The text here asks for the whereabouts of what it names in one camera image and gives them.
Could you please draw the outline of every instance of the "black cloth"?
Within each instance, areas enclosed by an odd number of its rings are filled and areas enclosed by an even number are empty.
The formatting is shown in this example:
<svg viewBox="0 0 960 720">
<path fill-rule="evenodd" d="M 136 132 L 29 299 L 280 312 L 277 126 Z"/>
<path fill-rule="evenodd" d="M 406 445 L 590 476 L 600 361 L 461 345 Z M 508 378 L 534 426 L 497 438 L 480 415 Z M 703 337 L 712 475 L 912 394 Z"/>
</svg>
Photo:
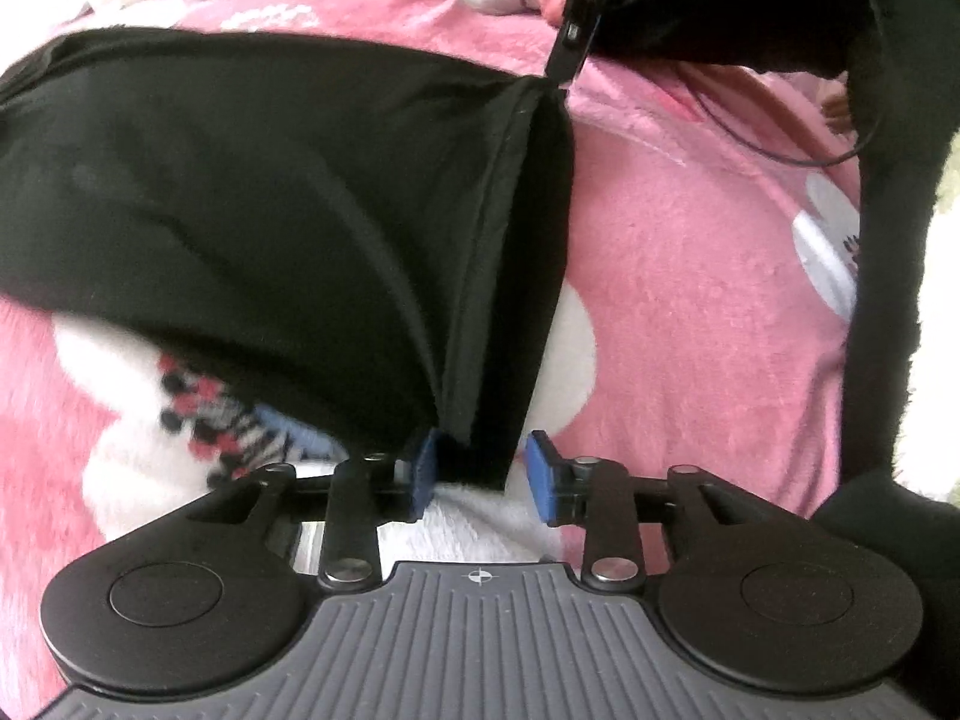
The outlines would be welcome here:
<svg viewBox="0 0 960 720">
<path fill-rule="evenodd" d="M 560 293 L 563 97 L 424 52 L 94 30 L 0 79 L 0 292 L 356 451 L 502 485 Z"/>
<path fill-rule="evenodd" d="M 923 630 L 898 678 L 930 712 L 960 717 L 960 509 L 921 498 L 877 469 L 843 485 L 813 521 L 888 557 L 915 581 Z"/>
<path fill-rule="evenodd" d="M 960 1 L 637 0 L 597 36 L 614 57 L 656 56 L 757 71 L 848 71 L 853 120 L 880 129 L 860 156 L 857 303 L 844 371 L 845 479 L 889 469 L 918 341 L 926 228 L 952 135 L 960 129 Z"/>
</svg>

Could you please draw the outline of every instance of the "crosshair symbol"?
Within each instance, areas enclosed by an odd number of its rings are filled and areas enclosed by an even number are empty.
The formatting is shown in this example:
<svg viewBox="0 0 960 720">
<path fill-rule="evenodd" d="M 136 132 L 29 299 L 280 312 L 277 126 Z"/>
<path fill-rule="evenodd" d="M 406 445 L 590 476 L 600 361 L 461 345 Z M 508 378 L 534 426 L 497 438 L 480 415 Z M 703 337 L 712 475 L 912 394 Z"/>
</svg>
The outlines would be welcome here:
<svg viewBox="0 0 960 720">
<path fill-rule="evenodd" d="M 475 581 L 477 584 L 483 584 L 486 583 L 486 581 L 496 579 L 496 576 L 493 576 L 486 568 L 474 568 L 474 570 L 470 571 L 466 576 L 469 581 Z"/>
</svg>

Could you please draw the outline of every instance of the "blue fabric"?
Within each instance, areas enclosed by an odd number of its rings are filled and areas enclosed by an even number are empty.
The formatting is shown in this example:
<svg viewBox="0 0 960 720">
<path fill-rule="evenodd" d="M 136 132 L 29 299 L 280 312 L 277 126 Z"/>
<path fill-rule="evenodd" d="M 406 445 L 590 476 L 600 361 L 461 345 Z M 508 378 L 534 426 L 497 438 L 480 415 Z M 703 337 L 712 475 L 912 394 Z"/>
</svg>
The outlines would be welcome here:
<svg viewBox="0 0 960 720">
<path fill-rule="evenodd" d="M 344 447 L 337 440 L 316 428 L 305 425 L 299 420 L 291 419 L 289 416 L 263 404 L 257 404 L 254 411 L 264 427 L 286 433 L 294 442 L 294 445 L 307 454 L 319 458 L 328 457 L 333 461 L 346 459 L 347 450 L 344 450 Z"/>
</svg>

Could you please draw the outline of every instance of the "black cable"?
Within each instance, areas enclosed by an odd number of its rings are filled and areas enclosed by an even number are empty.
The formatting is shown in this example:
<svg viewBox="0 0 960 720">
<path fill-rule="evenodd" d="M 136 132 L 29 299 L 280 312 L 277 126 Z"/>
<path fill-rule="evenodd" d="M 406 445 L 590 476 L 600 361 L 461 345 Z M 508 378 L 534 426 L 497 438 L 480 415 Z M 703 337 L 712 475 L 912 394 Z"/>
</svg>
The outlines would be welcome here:
<svg viewBox="0 0 960 720">
<path fill-rule="evenodd" d="M 880 11 L 880 4 L 877 0 L 867 0 L 867 5 L 870 7 L 872 16 L 874 17 L 874 23 L 877 27 L 877 41 L 880 42 L 880 61 L 888 62 L 890 58 L 890 50 L 887 46 L 886 34 L 883 29 L 883 14 Z M 843 162 L 847 162 L 853 157 L 858 156 L 864 148 L 870 145 L 870 141 L 877 135 L 877 130 L 880 130 L 880 124 L 883 122 L 882 113 L 877 113 L 877 118 L 874 120 L 874 125 L 871 127 L 870 131 L 864 135 L 862 138 L 857 138 L 856 145 L 851 148 L 846 153 L 841 154 L 838 157 L 832 159 L 797 159 L 795 157 L 787 157 L 782 154 L 778 154 L 774 151 L 768 151 L 768 149 L 763 146 L 757 146 L 756 143 L 751 143 L 742 135 L 734 132 L 731 127 L 728 127 L 721 119 L 717 116 L 712 110 L 707 107 L 707 103 L 704 102 L 702 95 L 696 91 L 688 81 L 683 77 L 682 74 L 678 73 L 680 81 L 683 81 L 686 90 L 690 95 L 697 101 L 697 104 L 706 113 L 712 120 L 713 123 L 720 127 L 723 132 L 726 132 L 733 138 L 734 141 L 737 141 L 741 146 L 749 148 L 751 151 L 755 151 L 760 156 L 766 157 L 767 159 L 773 160 L 774 162 L 780 162 L 782 165 L 789 165 L 791 167 L 835 167 L 837 165 L 842 165 Z"/>
</svg>

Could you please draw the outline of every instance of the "blue clamp pad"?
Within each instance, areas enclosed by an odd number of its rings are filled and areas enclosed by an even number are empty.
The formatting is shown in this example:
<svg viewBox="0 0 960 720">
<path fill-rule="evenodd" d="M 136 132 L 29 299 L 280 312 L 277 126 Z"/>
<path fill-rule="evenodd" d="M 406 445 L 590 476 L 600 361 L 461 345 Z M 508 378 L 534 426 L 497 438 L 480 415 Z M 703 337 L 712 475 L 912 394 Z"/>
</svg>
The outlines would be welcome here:
<svg viewBox="0 0 960 720">
<path fill-rule="evenodd" d="M 555 526 L 557 522 L 557 484 L 566 461 L 553 442 L 541 430 L 534 430 L 525 448 L 527 481 L 534 496 L 536 513 L 542 522 Z"/>
<path fill-rule="evenodd" d="M 411 516 L 420 519 L 433 500 L 433 488 L 437 483 L 437 440 L 440 431 L 431 430 L 413 461 L 410 477 Z"/>
</svg>

